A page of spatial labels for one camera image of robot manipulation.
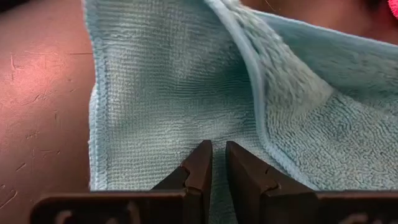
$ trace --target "clamp jaw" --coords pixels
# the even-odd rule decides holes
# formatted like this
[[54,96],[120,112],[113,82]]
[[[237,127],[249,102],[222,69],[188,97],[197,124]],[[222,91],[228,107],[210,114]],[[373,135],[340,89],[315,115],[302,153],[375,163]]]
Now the clamp jaw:
[[235,142],[226,160],[239,224],[398,223],[398,192],[316,192]]
[[31,224],[206,224],[213,149],[203,141],[152,190],[47,197],[32,209]]

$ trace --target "short-pile towel side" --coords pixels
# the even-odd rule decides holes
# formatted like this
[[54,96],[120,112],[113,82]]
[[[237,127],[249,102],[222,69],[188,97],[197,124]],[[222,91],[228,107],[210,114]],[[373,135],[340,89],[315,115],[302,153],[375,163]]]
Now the short-pile towel side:
[[213,142],[211,223],[236,223],[236,141],[316,190],[398,189],[398,46],[235,0],[86,0],[92,190],[150,189]]

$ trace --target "table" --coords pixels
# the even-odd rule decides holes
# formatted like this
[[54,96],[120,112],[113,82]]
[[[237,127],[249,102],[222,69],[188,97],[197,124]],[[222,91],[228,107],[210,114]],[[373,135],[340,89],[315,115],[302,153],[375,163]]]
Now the table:
[[94,78],[79,0],[0,14],[0,223],[27,223],[42,193],[88,191]]

